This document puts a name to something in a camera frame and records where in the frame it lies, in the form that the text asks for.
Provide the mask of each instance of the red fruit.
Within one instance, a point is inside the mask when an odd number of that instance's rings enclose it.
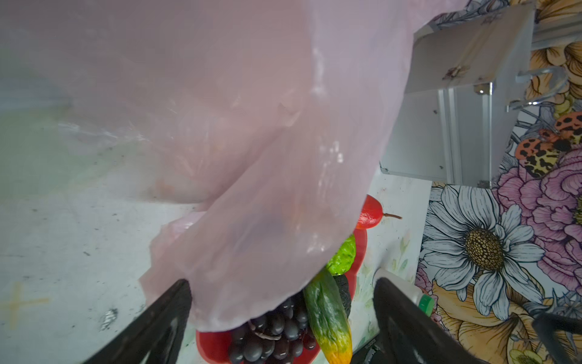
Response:
[[[398,215],[385,214],[382,210],[382,204],[377,199],[370,195],[366,195],[364,206],[362,207],[362,212],[360,213],[360,218],[356,225],[356,229],[364,230],[370,229],[378,225],[382,221],[382,217],[390,216],[402,219]]]

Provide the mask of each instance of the red tray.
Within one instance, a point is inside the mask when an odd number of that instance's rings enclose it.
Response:
[[[350,296],[354,298],[356,293],[356,274],[358,273],[366,247],[368,246],[368,235],[366,230],[354,230],[356,238],[356,258],[350,270],[346,273],[347,281],[350,284]],[[228,359],[228,346],[230,345],[230,332],[221,333],[201,333],[196,331],[196,345],[200,356],[210,364],[230,364]],[[304,350],[300,357],[296,358],[294,364],[310,364],[320,352],[319,345],[313,350]]]

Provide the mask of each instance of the yellow cross mark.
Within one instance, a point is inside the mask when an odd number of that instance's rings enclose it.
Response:
[[[18,310],[22,306],[34,306],[41,303],[48,303],[50,299],[40,298],[33,299],[30,301],[21,301],[20,293],[22,292],[22,282],[14,283],[14,289],[12,289],[12,300],[10,302],[0,303],[0,308],[8,309],[10,311],[9,327],[11,330],[16,329],[16,324],[18,323]]]

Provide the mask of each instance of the white bottle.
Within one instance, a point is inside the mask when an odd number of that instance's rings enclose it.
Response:
[[[374,274],[374,286],[376,286],[376,282],[380,278],[387,278],[427,316],[432,315],[432,310],[435,307],[435,300],[429,295],[424,294],[422,289],[382,268],[378,269]]]

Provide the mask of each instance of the white daisy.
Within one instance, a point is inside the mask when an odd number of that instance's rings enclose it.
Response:
[[[478,272],[473,300],[484,316],[507,320],[506,284],[531,302],[542,295],[518,263],[538,261],[544,250],[529,241],[531,226],[521,224],[521,208],[513,205],[499,219],[499,205],[490,190],[465,186],[433,188],[423,249],[427,264],[440,269],[436,283],[467,298],[467,286]]]

